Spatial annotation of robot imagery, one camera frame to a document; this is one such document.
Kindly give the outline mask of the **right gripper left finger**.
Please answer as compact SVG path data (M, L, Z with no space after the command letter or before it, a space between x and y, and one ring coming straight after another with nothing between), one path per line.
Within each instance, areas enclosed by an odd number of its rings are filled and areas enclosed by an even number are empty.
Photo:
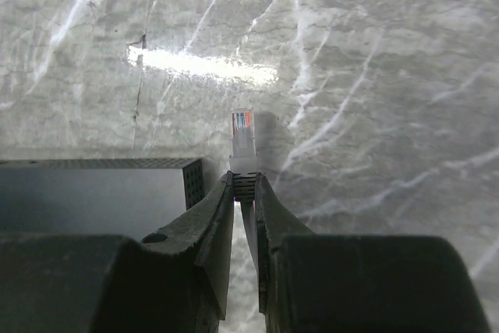
M4 332L216 332L227 310L234 184L140 241L2 233Z

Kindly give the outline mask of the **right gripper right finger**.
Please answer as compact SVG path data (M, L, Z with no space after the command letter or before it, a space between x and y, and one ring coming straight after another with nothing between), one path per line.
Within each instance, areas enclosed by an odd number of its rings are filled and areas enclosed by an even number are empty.
M269 332L488 332L456 249L438 236L320 235L255 186L259 308Z

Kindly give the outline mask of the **black network switch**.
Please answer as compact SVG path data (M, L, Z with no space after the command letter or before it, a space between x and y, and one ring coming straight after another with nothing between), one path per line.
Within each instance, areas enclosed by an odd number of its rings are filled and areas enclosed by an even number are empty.
M195 158L2 161L1 230L142 239L204 196Z

